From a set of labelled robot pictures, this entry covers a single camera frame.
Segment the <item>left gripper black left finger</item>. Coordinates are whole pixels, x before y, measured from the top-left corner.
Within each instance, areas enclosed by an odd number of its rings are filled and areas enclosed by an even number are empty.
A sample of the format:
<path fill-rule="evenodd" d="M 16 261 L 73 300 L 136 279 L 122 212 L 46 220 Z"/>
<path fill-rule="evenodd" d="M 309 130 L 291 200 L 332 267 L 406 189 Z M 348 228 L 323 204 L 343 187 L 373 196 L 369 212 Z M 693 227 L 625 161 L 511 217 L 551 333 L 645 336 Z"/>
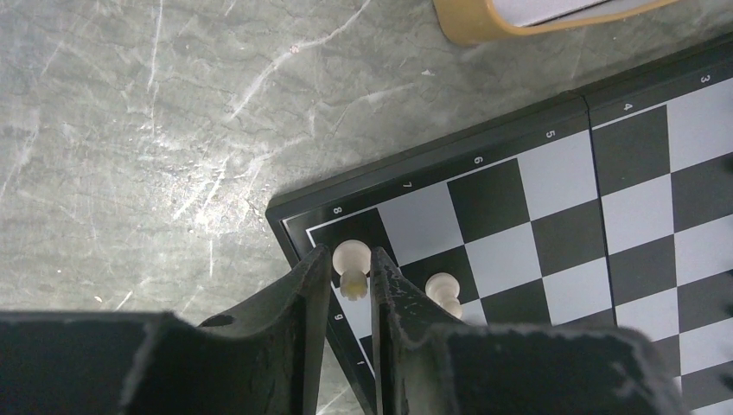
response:
<path fill-rule="evenodd" d="M 312 414 L 331 255 L 199 325 L 171 312 L 4 311 L 4 414 Z"/>

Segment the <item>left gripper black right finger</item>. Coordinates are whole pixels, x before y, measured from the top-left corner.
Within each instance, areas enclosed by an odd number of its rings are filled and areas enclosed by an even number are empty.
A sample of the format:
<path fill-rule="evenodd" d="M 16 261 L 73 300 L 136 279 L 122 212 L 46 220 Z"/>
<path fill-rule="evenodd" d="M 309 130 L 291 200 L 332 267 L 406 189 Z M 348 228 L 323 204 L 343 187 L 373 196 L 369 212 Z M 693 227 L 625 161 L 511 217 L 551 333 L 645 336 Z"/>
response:
<path fill-rule="evenodd" d="M 632 329 L 470 325 L 371 253 L 379 414 L 684 414 L 655 346 Z"/>

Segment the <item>white chess rook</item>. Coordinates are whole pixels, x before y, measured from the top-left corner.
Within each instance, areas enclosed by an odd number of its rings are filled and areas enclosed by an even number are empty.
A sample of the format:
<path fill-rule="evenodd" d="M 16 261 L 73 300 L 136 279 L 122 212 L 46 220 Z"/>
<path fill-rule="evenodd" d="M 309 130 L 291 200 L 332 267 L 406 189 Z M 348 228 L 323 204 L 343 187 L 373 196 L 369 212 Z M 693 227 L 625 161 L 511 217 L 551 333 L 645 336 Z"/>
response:
<path fill-rule="evenodd" d="M 368 245 L 356 239 L 346 240 L 335 248 L 333 267 L 339 275 L 340 293 L 349 301 L 357 301 L 367 295 L 370 259 Z"/>

